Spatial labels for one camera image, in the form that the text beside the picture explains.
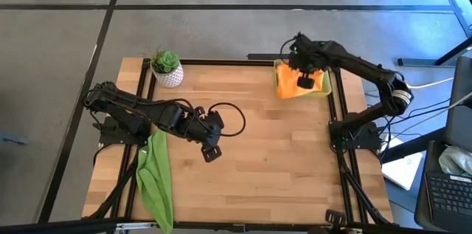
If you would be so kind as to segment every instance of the concrete floor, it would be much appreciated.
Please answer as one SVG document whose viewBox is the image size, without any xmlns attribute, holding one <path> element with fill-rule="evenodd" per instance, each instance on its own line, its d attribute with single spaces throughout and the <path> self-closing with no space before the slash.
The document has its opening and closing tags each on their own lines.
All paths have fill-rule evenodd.
<svg viewBox="0 0 472 234">
<path fill-rule="evenodd" d="M 108 2 L 0 0 L 0 4 Z M 118 4 L 447 5 L 448 0 L 118 0 Z M 468 18 L 469 8 L 463 11 Z M 0 130 L 30 140 L 26 146 L 0 147 L 0 225 L 35 220 L 104 15 L 102 10 L 0 10 Z M 299 30 L 313 40 L 336 40 L 352 53 L 397 69 L 411 85 L 448 78 L 454 71 L 397 67 L 397 58 L 438 58 L 466 39 L 456 16 L 447 12 L 115 11 L 94 82 L 115 80 L 121 59 L 139 56 L 147 48 L 160 45 L 182 58 L 245 58 L 248 53 L 277 52 Z M 365 82 L 364 88 L 369 91 L 374 86 Z M 451 82 L 417 90 L 411 109 L 445 100 L 450 90 Z M 368 103 L 375 102 L 368 98 Z M 416 120 L 393 130 L 402 131 Z M 444 122 L 445 117 L 438 117 L 409 132 L 427 133 Z M 97 140 L 98 133 L 84 114 L 52 220 L 80 218 Z M 409 226 L 404 215 L 394 214 L 395 220 Z"/>
</svg>

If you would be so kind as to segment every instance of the orange cloth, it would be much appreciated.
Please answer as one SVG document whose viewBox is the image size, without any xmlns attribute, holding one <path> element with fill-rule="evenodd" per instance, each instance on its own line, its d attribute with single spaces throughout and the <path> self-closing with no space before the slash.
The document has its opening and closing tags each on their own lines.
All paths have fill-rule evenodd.
<svg viewBox="0 0 472 234">
<path fill-rule="evenodd" d="M 309 77 L 315 80 L 312 89 L 303 89 L 296 85 L 296 81 L 302 73 L 299 70 L 292 70 L 288 64 L 280 63 L 277 67 L 277 94 L 280 98 L 299 97 L 301 95 L 319 91 L 322 89 L 323 76 L 325 72 L 318 70 Z"/>
</svg>

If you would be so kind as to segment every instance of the wooden table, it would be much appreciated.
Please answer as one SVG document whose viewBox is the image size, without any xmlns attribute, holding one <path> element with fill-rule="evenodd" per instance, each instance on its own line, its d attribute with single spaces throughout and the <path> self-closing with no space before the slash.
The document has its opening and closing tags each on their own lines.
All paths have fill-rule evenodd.
<svg viewBox="0 0 472 234">
<path fill-rule="evenodd" d="M 142 58 L 123 59 L 117 80 L 121 90 L 136 92 L 141 65 Z M 151 76 L 148 71 L 143 97 Z M 346 71 L 342 78 L 349 111 L 364 110 L 361 79 Z M 167 135 L 175 221 L 324 224 L 326 209 L 344 211 L 336 155 L 329 149 L 327 98 L 281 100 L 275 95 L 273 68 L 213 65 L 184 65 L 184 82 L 177 88 L 156 84 L 154 100 L 177 97 L 205 109 L 218 102 L 234 103 L 243 110 L 247 126 L 237 137 L 221 137 L 223 156 L 211 163 L 205 163 L 200 145 Z M 224 133 L 241 127 L 236 110 L 221 106 L 218 111 Z M 98 155 L 84 216 L 115 186 L 123 148 L 112 145 Z M 364 190 L 392 221 L 377 158 L 369 151 L 356 152 Z M 119 216 L 124 215 L 127 196 L 126 188 Z M 351 199 L 359 220 L 352 189 Z M 138 190 L 131 218 L 153 221 Z"/>
</svg>

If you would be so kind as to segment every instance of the green towel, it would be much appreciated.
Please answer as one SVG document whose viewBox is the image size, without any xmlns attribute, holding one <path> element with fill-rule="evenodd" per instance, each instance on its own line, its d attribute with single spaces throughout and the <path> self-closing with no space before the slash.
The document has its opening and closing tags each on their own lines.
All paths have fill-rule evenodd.
<svg viewBox="0 0 472 234">
<path fill-rule="evenodd" d="M 136 182 L 141 200 L 164 233 L 173 229 L 174 209 L 165 133 L 158 130 L 139 150 Z"/>
</svg>

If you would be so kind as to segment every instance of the white planter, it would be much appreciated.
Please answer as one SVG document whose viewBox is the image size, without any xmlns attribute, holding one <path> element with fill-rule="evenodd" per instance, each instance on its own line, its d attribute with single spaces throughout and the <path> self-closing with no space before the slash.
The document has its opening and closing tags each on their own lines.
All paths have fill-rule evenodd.
<svg viewBox="0 0 472 234">
<path fill-rule="evenodd" d="M 172 72 L 167 74 L 160 74 L 154 71 L 151 67 L 151 71 L 153 71 L 154 76 L 156 76 L 157 81 L 163 86 L 167 88 L 173 88 L 180 85 L 184 79 L 184 70 L 182 69 L 182 65 L 180 61 L 178 62 L 178 67 L 175 68 Z"/>
</svg>

